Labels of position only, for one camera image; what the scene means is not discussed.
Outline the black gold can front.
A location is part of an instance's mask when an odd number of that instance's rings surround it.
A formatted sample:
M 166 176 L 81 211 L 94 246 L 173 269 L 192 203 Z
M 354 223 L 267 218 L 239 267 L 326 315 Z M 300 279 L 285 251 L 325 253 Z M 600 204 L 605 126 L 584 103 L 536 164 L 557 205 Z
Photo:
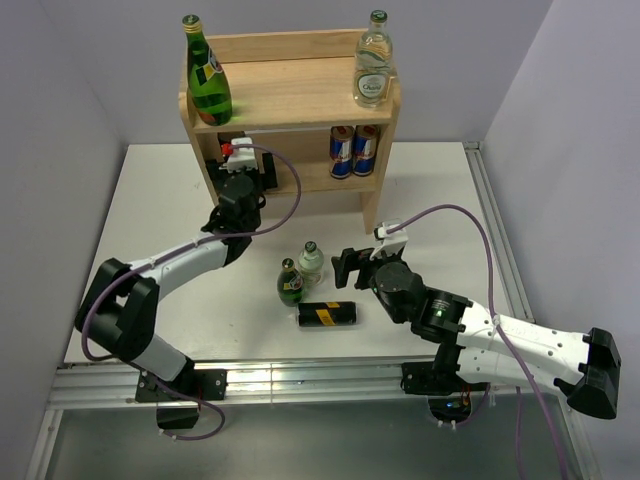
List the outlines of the black gold can front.
M 352 301 L 300 303 L 297 308 L 297 324 L 301 328 L 356 325 L 356 303 Z

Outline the black gold can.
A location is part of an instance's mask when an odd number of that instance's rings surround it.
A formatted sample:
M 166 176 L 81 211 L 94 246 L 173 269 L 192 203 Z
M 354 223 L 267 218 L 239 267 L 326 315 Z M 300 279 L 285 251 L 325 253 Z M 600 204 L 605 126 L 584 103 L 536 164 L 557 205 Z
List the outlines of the black gold can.
M 297 324 L 301 328 L 356 325 L 356 303 L 352 301 L 300 303 L 297 308 Z
M 219 132 L 217 134 L 218 142 L 220 145 L 230 144 L 236 138 L 245 138 L 244 131 L 230 131 L 230 132 Z

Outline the large clear soda water bottle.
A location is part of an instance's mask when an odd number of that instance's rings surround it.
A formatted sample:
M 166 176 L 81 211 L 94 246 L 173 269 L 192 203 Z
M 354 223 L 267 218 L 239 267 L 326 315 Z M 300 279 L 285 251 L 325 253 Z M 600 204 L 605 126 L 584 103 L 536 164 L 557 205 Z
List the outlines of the large clear soda water bottle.
M 387 32 L 387 21 L 384 10 L 373 10 L 368 29 L 356 44 L 353 97 L 365 108 L 377 107 L 386 100 L 394 75 L 393 43 Z

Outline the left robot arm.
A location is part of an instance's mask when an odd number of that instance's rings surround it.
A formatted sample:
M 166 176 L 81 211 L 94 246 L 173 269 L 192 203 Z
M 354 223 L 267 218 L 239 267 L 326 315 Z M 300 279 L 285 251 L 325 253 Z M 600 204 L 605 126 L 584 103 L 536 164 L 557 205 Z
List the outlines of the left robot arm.
M 193 361 L 155 333 L 158 305 L 174 290 L 236 261 L 261 225 L 264 191 L 272 185 L 257 166 L 209 169 L 221 188 L 218 205 L 194 240 L 153 259 L 103 262 L 76 314 L 74 326 L 122 362 L 159 378 L 159 388 L 183 399 L 195 386 Z

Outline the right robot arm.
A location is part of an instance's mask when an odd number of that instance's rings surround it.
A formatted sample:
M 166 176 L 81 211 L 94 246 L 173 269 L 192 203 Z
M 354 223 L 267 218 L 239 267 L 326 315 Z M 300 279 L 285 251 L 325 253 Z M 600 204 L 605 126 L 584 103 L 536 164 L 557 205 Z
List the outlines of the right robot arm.
M 621 356 L 613 335 L 593 327 L 568 332 L 505 315 L 466 297 L 429 287 L 401 254 L 347 248 L 331 259 L 334 283 L 371 291 L 391 321 L 438 350 L 427 375 L 432 392 L 460 383 L 537 388 L 564 397 L 574 410 L 597 419 L 617 416 Z

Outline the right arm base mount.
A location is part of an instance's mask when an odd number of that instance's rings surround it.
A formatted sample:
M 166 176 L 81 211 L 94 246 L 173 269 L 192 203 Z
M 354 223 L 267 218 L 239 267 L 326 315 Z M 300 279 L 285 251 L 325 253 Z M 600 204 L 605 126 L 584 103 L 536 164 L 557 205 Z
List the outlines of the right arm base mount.
M 439 429 L 457 431 L 469 424 L 488 403 L 488 383 L 468 383 L 455 373 L 438 372 L 434 363 L 401 364 L 400 388 L 427 399 L 429 421 Z

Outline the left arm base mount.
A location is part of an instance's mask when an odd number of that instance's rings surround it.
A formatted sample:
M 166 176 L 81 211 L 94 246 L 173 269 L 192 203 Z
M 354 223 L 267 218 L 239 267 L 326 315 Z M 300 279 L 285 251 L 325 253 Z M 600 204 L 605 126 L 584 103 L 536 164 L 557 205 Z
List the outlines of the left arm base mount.
M 161 435 L 176 441 L 197 441 L 220 433 L 226 415 L 217 405 L 225 399 L 227 389 L 225 369 L 195 369 L 189 367 L 169 382 L 143 371 L 138 378 L 134 401 L 156 405 L 156 424 Z M 218 425 L 208 433 L 187 434 L 203 417 L 205 411 L 215 413 Z

